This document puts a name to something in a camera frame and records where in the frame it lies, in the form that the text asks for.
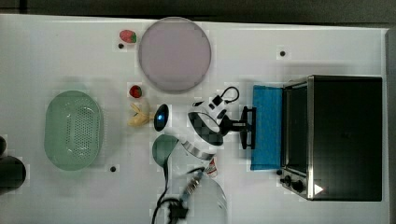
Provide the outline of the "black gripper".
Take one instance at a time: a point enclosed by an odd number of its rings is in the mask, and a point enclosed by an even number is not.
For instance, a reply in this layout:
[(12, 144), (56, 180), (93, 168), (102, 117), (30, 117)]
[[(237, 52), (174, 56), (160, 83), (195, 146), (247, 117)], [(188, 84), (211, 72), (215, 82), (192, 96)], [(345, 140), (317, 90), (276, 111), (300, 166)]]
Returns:
[(219, 125), (219, 130), (222, 135), (228, 132), (244, 132), (247, 129), (247, 113), (243, 112), (240, 120), (230, 119), (224, 115)]

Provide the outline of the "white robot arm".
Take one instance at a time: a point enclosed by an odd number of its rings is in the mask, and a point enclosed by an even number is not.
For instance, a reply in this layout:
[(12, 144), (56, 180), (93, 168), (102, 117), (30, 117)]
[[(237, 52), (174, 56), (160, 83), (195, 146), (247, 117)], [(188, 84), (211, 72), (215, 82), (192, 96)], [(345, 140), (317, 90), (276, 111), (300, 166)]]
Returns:
[(225, 136), (238, 133), (243, 148), (254, 147), (256, 110), (244, 107), (239, 119), (228, 115), (221, 96), (192, 105), (163, 104), (153, 117), (159, 136), (153, 159), (163, 168), (164, 191), (151, 224), (225, 224), (227, 201), (210, 175)]

